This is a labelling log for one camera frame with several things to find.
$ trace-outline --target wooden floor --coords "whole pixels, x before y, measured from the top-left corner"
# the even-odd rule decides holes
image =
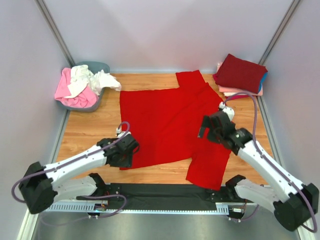
[[[175,74],[113,74],[121,83],[124,91],[154,90],[178,88]],[[221,96],[211,74],[203,74],[206,82]],[[95,112],[71,112],[58,154],[58,161],[76,155],[95,145],[102,138],[114,138],[116,127],[121,122],[120,92],[106,89],[100,107]],[[254,107],[251,98],[236,99],[228,102],[235,110],[233,121],[237,128],[252,131],[254,121]],[[257,119],[256,138],[271,155],[271,148],[261,118]],[[162,184],[190,184],[186,180],[191,159],[172,163],[120,171],[108,165],[94,168],[78,177],[89,173],[99,173],[106,183],[162,183]],[[223,183],[233,176],[240,174],[257,184],[266,184],[265,180],[246,162],[231,153]]]

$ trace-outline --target pink cloth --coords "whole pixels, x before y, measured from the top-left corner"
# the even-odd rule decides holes
[[[65,98],[70,96],[71,93],[68,89],[68,85],[71,80],[71,68],[64,68],[62,70],[62,76],[59,85],[55,91],[54,99],[60,101],[63,105],[73,108],[90,108],[99,99],[99,97],[91,90],[89,86],[74,98]]]
[[[243,90],[238,89],[238,88],[232,88],[232,87],[225,87],[225,86],[220,86],[218,85],[219,88],[219,92],[220,93],[240,93],[243,92]],[[264,93],[263,88],[261,87],[261,90],[258,93],[253,93],[251,92],[251,94],[253,96],[262,96]]]

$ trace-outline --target laundry basket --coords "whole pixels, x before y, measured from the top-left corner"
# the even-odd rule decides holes
[[[98,62],[98,61],[81,61],[76,64],[76,66],[81,66],[81,65],[88,65],[88,69],[93,73],[96,74],[103,70],[106,74],[110,73],[110,67],[103,63],[103,62]],[[70,107],[70,106],[65,106],[62,104],[62,102],[57,100],[58,105],[63,107],[64,109],[70,110],[70,111],[78,111],[78,112],[85,112],[85,113],[90,113],[94,112],[95,110],[98,109],[101,99],[104,95],[105,89],[103,88],[101,90],[101,93],[99,95],[98,101],[91,107],[84,107],[84,108],[79,108],[79,107]]]

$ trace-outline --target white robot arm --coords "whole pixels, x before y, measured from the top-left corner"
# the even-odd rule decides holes
[[[219,111],[204,116],[199,131],[202,138],[208,128],[207,139],[222,144],[250,164],[270,185],[266,188],[237,175],[227,181],[241,199],[247,199],[274,213],[276,219],[287,230],[294,231],[311,217],[301,193],[307,198],[313,213],[318,212],[319,190],[310,183],[305,185],[281,167],[244,128],[236,129],[231,107],[222,102]]]
[[[31,164],[26,176],[38,172],[19,184],[20,192],[31,214],[38,214],[53,203],[78,196],[105,196],[106,184],[97,173],[72,179],[93,168],[109,164],[111,167],[130,168],[133,154],[139,150],[138,142],[130,132],[116,131],[117,138],[104,138],[88,150],[63,161],[41,166]]]

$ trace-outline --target white towel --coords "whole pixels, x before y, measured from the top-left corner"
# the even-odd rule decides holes
[[[71,99],[78,96],[82,91],[89,86],[91,90],[100,95],[103,88],[112,88],[116,91],[121,91],[121,84],[110,73],[105,73],[103,70],[93,74],[88,65],[74,66],[70,73],[70,84],[68,89],[71,93],[70,96],[65,98]]]

